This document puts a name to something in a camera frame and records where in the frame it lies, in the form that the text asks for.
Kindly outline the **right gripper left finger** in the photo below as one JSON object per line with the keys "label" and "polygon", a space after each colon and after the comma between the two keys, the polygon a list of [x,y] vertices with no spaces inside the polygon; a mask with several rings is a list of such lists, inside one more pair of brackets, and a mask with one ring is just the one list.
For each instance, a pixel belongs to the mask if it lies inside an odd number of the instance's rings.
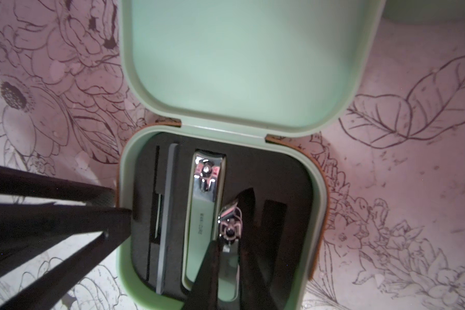
{"label": "right gripper left finger", "polygon": [[212,240],[182,310],[217,309],[219,269],[220,243]]}

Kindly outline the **small silver nail clipper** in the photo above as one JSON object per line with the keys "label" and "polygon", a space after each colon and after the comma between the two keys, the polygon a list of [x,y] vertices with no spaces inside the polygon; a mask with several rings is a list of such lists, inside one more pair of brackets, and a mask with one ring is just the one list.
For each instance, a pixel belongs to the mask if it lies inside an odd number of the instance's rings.
{"label": "small silver nail clipper", "polygon": [[242,211],[239,199],[222,208],[218,216],[220,243],[220,269],[218,274],[218,299],[234,301],[239,292],[239,243],[242,238]]}

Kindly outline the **large green nail clipper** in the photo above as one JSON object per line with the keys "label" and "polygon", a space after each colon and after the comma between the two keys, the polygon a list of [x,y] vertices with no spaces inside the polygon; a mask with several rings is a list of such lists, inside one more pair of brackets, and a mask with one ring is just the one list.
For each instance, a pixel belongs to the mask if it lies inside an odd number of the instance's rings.
{"label": "large green nail clipper", "polygon": [[217,235],[225,174],[225,155],[195,151],[192,156],[183,246],[182,285],[187,290],[195,282],[209,242]]}

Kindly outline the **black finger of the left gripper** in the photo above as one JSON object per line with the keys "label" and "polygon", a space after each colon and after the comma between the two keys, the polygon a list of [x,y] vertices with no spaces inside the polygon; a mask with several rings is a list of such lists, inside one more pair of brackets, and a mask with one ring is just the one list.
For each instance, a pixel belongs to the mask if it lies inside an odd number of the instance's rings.
{"label": "black finger of the left gripper", "polygon": [[0,204],[0,278],[73,235],[99,234],[1,309],[51,309],[130,236],[132,211],[117,207],[108,187],[0,166],[0,195],[66,202]]}

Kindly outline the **green nail clipper case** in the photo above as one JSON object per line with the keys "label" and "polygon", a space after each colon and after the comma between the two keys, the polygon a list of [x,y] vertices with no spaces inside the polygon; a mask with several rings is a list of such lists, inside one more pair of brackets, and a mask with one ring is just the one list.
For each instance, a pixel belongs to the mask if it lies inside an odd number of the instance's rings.
{"label": "green nail clipper case", "polygon": [[[122,1],[120,53],[145,108],[176,120],[139,130],[120,160],[118,204],[133,212],[118,250],[129,296],[181,309],[192,156],[226,156],[222,205],[255,195],[256,258],[276,309],[300,309],[329,211],[328,182],[305,151],[275,141],[335,121],[360,85],[383,1]],[[165,287],[156,293],[169,146],[173,175]]]}

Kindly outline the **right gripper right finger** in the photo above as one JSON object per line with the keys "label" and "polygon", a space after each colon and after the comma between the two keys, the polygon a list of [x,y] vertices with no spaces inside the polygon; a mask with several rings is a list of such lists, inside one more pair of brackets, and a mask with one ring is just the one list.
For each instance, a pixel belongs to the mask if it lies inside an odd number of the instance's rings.
{"label": "right gripper right finger", "polygon": [[254,228],[255,195],[252,188],[238,196],[238,207],[242,212],[242,236],[239,243],[240,255],[240,308],[276,309],[260,266],[256,258],[257,233]]}

